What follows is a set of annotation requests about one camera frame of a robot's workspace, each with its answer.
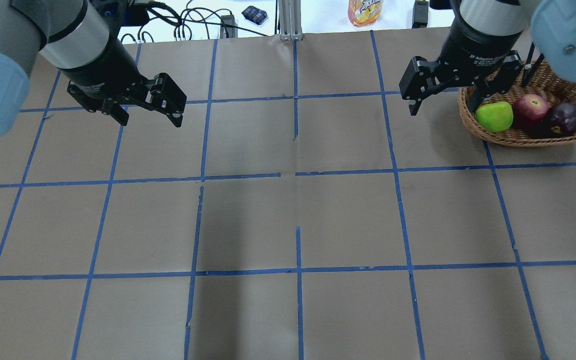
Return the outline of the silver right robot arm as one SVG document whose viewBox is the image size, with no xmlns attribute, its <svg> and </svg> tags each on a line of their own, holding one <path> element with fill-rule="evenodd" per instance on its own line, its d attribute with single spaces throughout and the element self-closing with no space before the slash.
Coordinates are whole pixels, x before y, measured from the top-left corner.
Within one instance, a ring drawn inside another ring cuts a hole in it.
<svg viewBox="0 0 576 360">
<path fill-rule="evenodd" d="M 530 82 L 548 62 L 576 84 L 576 0 L 432 0 L 454 20 L 437 59 L 414 56 L 399 83 L 415 116 L 423 100 L 448 88 L 473 87 L 467 107 L 508 92 L 518 77 Z"/>
</svg>

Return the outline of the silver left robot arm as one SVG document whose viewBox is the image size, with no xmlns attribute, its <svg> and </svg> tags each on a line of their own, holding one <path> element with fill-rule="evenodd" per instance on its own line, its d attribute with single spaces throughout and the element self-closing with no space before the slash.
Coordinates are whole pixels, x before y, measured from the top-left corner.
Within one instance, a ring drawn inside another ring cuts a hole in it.
<svg viewBox="0 0 576 360">
<path fill-rule="evenodd" d="M 38 56 L 69 80 L 67 92 L 90 113 L 126 126 L 125 106 L 165 115 L 180 128 L 187 96 L 167 73 L 143 76 L 118 38 L 133 0 L 0 0 L 0 137 L 30 91 Z"/>
</svg>

